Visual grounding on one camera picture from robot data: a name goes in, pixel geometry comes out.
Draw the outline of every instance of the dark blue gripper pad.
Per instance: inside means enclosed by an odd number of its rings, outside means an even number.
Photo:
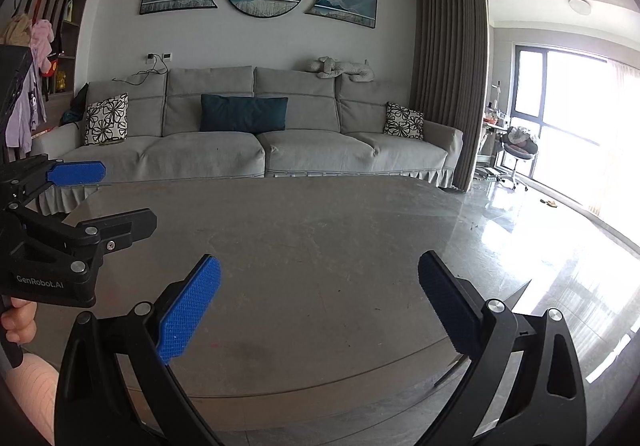
[[[105,173],[104,164],[100,161],[64,162],[47,172],[47,180],[56,186],[81,186],[99,183]]]
[[[465,299],[463,288],[433,251],[418,262],[418,280],[456,352],[478,358],[481,319]]]
[[[184,352],[220,287],[220,276],[219,261],[213,256],[205,257],[160,320],[156,350],[165,365]]]

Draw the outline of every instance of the coffee table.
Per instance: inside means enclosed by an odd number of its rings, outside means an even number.
[[[437,376],[455,357],[417,280],[420,255],[452,236],[455,195],[407,177],[144,182],[101,188],[67,222],[142,207],[158,229],[106,257],[93,311],[124,314],[202,254],[216,256],[222,286],[171,363],[215,430],[347,412]],[[78,312],[41,305],[31,349],[59,366]]]

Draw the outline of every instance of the gray sofa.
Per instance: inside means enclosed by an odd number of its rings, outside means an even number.
[[[408,92],[389,82],[319,79],[292,70],[174,69],[149,75],[140,86],[92,82],[87,104],[127,92],[124,142],[83,146],[82,123],[68,124],[33,141],[32,154],[66,162],[100,160],[101,185],[168,179],[297,175],[409,175],[449,187],[462,148],[462,132],[425,122],[424,141],[382,133],[386,103],[408,103]],[[199,132],[200,95],[286,96],[286,130],[254,137]],[[50,188],[45,213],[70,212],[96,186]]]

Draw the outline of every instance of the sofa armrest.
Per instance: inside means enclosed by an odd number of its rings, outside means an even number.
[[[58,159],[81,145],[80,130],[76,123],[72,122],[33,139],[31,155],[46,154],[50,159]]]
[[[444,167],[455,169],[462,151],[462,132],[450,126],[424,121],[423,139],[447,152]]]

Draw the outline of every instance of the white plush dog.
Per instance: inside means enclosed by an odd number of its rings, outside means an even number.
[[[307,70],[309,72],[317,72],[318,77],[328,79],[337,77],[340,74],[348,74],[349,78],[355,82],[368,82],[373,80],[373,70],[369,66],[369,61],[361,63],[347,63],[345,61],[336,61],[332,58],[318,58],[309,61]]]

